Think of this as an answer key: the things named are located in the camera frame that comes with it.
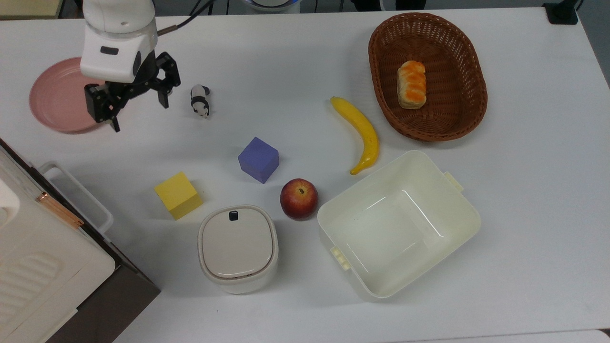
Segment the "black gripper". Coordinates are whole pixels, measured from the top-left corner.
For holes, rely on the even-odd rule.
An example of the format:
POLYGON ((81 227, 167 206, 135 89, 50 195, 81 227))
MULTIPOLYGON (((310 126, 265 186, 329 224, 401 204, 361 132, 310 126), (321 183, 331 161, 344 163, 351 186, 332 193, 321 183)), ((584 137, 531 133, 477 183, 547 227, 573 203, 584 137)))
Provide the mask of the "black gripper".
POLYGON ((167 109, 169 95, 180 84, 176 61, 167 52, 155 59, 153 50, 140 65, 132 83, 107 81, 105 84, 85 85, 87 111, 96 123, 107 122, 115 132, 120 132, 118 113, 125 107, 125 99, 133 99, 154 89, 159 103, 167 109))

